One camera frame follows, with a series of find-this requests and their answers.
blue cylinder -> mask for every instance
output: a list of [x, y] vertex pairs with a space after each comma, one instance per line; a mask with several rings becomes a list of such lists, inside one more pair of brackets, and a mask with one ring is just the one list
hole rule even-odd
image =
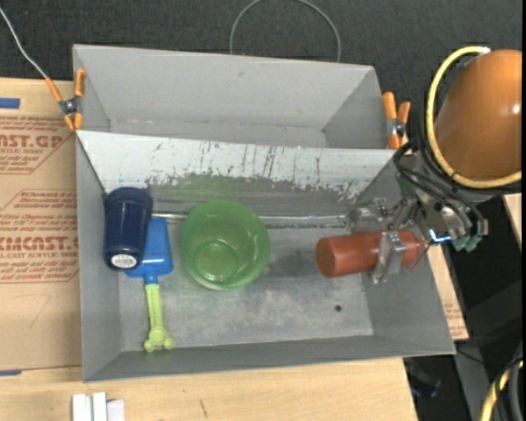
[[103, 257], [107, 265], [131, 269], [140, 265], [144, 256], [153, 200], [142, 189], [121, 187], [104, 201], [105, 239]]

white wire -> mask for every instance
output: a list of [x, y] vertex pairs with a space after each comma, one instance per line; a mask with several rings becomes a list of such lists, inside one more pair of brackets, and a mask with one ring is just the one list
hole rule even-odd
[[[252, 1], [250, 4], [248, 4], [240, 13], [239, 15], [236, 17], [236, 20], [234, 21], [234, 25], [232, 26], [231, 28], [231, 33], [230, 33], [230, 54], [234, 54], [234, 48], [233, 48], [233, 40], [234, 40], [234, 33], [236, 31], [236, 27], [238, 26], [238, 22], [239, 20], [242, 18], [242, 16], [244, 14], [246, 14], [253, 6], [255, 6], [256, 4], [260, 4], [261, 2], [265, 2], [266, 0], [254, 0]], [[306, 6], [308, 6], [311, 10], [314, 10], [315, 12], [317, 12], [320, 16], [322, 16], [322, 18], [325, 20], [325, 22], [327, 22], [327, 25], [330, 27], [330, 29], [333, 31], [333, 34], [335, 34], [335, 39], [337, 41], [337, 62], [340, 62], [341, 61], [341, 37], [339, 36], [339, 33], [337, 31], [337, 28], [335, 27], [335, 25], [333, 24], [333, 22], [331, 22], [330, 18], [328, 18], [325, 13], [320, 10], [317, 6], [315, 6], [314, 4], [311, 4], [310, 2], [307, 2], [306, 0], [292, 0], [294, 2], [298, 2], [300, 4], [304, 4]]]
[[46, 73], [43, 71], [43, 69], [39, 66], [37, 62], [35, 62], [29, 54], [25, 51], [24, 47], [21, 45], [21, 42], [19, 41], [18, 35], [16, 34], [16, 30], [14, 30], [14, 27], [12, 26], [10, 20], [8, 19], [8, 16], [2, 9], [2, 6], [0, 6], [0, 14], [4, 18], [4, 21], [8, 25], [8, 28], [10, 28], [11, 35], [14, 37], [14, 40], [16, 40], [16, 44], [18, 45], [19, 51], [21, 54], [28, 60], [28, 62], [35, 67], [35, 69], [43, 76], [43, 78], [48, 78]]

green bowl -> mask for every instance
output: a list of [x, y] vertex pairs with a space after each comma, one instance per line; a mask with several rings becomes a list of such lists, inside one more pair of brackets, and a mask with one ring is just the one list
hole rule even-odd
[[181, 227], [180, 247], [187, 271], [214, 290], [252, 282], [271, 257], [269, 234], [259, 217], [223, 199], [200, 204], [189, 213]]

cardboard sheet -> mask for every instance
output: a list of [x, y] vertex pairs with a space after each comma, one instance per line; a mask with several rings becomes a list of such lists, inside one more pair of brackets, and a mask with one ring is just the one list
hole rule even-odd
[[0, 371], [78, 365], [75, 136], [43, 81], [0, 79], [0, 97], [20, 100], [0, 110]]

white object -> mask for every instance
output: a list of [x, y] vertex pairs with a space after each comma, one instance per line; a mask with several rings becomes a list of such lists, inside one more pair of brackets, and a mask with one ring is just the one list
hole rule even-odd
[[107, 395], [97, 392], [72, 395], [72, 421], [124, 421], [124, 401], [107, 402]]

